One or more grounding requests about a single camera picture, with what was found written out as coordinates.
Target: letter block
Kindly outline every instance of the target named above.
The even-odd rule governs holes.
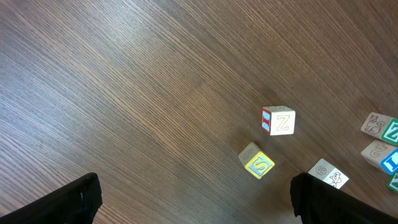
[[[394,150],[394,152],[381,161],[381,167],[390,175],[398,172],[398,149]]]
[[[366,149],[361,152],[361,155],[372,166],[388,173],[388,170],[383,168],[381,162],[396,149],[396,146],[391,146],[385,142],[374,140],[368,147],[366,147]]]
[[[395,173],[393,176],[391,176],[388,187],[398,193],[398,173]]]
[[[293,134],[296,112],[286,106],[265,106],[262,108],[261,127],[273,136]]]
[[[244,168],[257,179],[260,179],[275,166],[275,163],[254,142],[243,149],[238,157]]]
[[[398,146],[398,119],[396,118],[372,112],[362,125],[361,131]]]
[[[344,173],[324,159],[320,159],[308,173],[337,189],[349,180]]]

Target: wooden alphabet block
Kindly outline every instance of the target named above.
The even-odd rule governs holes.
[[[388,183],[388,187],[398,193],[398,173],[391,176],[391,180]]]
[[[383,169],[390,175],[398,172],[398,149],[394,150],[385,159],[383,159],[383,161],[381,161],[381,167],[383,167]]]
[[[244,168],[257,179],[260,179],[275,166],[275,163],[254,142],[243,149],[238,157]]]
[[[286,106],[262,108],[261,126],[269,135],[293,134],[296,112]]]
[[[337,189],[349,180],[344,173],[324,159],[320,159],[308,173]]]
[[[366,149],[361,152],[361,155],[372,166],[387,172],[382,168],[381,162],[389,156],[397,147],[391,146],[385,142],[374,140]]]
[[[362,125],[361,131],[398,146],[398,119],[396,118],[372,112]]]

